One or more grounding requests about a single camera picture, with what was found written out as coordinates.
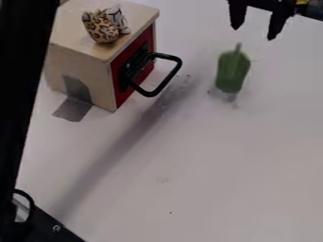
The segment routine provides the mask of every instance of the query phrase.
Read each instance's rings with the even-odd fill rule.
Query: white surface
[[[80,123],[51,115],[64,96],[42,83],[19,187],[90,242],[322,241],[323,24],[294,18],[268,43],[261,10],[235,32],[224,0],[137,2],[161,10],[180,77]],[[207,92],[239,41],[254,62],[233,107]]]

